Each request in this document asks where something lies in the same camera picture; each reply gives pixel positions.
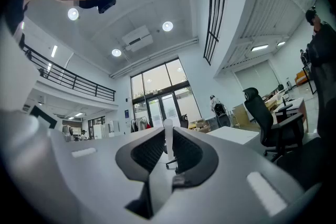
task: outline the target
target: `white ceiling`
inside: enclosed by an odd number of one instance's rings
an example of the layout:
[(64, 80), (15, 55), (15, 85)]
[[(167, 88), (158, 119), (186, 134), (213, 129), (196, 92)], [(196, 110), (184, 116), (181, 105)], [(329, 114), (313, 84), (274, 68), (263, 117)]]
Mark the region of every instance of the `white ceiling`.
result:
[(42, 106), (50, 111), (51, 113), (64, 117), (74, 117), (76, 114), (82, 112), (83, 114), (76, 117), (82, 118), (85, 116), (90, 116), (94, 114), (108, 113), (111, 110), (107, 110), (104, 108), (98, 108), (96, 106), (83, 105), (80, 103), (71, 102), (62, 98), (55, 97), (50, 94), (45, 94), (38, 90), (32, 89), (30, 92), (28, 99), (26, 101), (26, 105), (31, 106), (35, 102), (41, 102)]
[[(73, 22), (67, 17), (70, 7), (66, 4), (55, 0), (33, 0), (28, 5), (27, 16), (76, 54), (113, 73), (195, 36), (190, 7), (189, 0), (117, 0), (116, 5), (104, 14), (99, 14), (95, 8), (77, 8), (80, 18)], [(162, 30), (165, 21), (174, 24), (170, 32)], [(136, 52), (123, 51), (126, 44), (122, 37), (143, 25), (150, 31), (154, 43)], [(123, 51), (121, 57), (112, 56), (115, 48)]]
[[(316, 0), (247, 0), (244, 13), (247, 20), (240, 25), (238, 40), (226, 56), (226, 68), (234, 68), (266, 54), (274, 54), (304, 19), (304, 13)], [(268, 44), (266, 49), (252, 47)]]

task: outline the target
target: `balcony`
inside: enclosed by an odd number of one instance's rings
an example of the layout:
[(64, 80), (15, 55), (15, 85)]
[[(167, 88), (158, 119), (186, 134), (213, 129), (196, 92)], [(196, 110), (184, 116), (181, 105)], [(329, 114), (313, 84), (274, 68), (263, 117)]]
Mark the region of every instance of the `balcony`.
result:
[(27, 45), (24, 45), (23, 51), (27, 58), (34, 63), (41, 77), (68, 89), (114, 102), (114, 94), (116, 91), (66, 70)]

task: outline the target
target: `double door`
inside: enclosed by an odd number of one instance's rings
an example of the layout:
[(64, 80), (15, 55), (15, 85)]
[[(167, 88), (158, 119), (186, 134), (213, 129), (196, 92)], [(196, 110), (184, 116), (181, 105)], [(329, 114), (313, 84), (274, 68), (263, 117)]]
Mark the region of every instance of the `double door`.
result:
[(165, 119), (171, 119), (174, 126), (180, 126), (181, 112), (174, 92), (147, 99), (147, 107), (153, 127), (163, 127)]

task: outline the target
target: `air conditioning unit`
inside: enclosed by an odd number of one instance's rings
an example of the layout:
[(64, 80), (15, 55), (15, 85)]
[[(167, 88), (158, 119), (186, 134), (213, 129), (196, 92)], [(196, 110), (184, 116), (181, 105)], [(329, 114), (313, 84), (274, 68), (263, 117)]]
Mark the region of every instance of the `air conditioning unit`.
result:
[(126, 36), (123, 36), (122, 40), (127, 45), (125, 49), (132, 52), (135, 52), (153, 43), (153, 37), (149, 33), (146, 25), (143, 25), (136, 30), (131, 31)]

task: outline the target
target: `fluorescent light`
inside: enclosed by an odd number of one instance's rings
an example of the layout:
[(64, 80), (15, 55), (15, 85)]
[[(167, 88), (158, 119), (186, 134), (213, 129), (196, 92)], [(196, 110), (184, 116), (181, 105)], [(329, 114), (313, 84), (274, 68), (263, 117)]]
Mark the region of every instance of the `fluorescent light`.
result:
[(262, 46), (257, 46), (257, 47), (253, 47), (251, 49), (251, 51), (262, 50), (262, 49), (266, 49), (267, 47), (268, 47), (268, 44), (267, 45), (262, 45)]
[(57, 50), (57, 46), (54, 45), (53, 51), (52, 51), (52, 53), (51, 53), (51, 57), (54, 57), (54, 56), (55, 56), (56, 50)]
[(169, 32), (170, 30), (173, 29), (173, 23), (172, 22), (165, 22), (163, 25), (162, 25), (162, 29), (166, 32)]
[(68, 11), (68, 17), (69, 17), (70, 20), (77, 20), (78, 17), (79, 17), (78, 10), (76, 10), (75, 8), (71, 8)]
[(115, 57), (119, 57), (121, 55), (121, 51), (118, 50), (118, 49), (114, 49), (112, 51), (112, 55), (115, 56)]

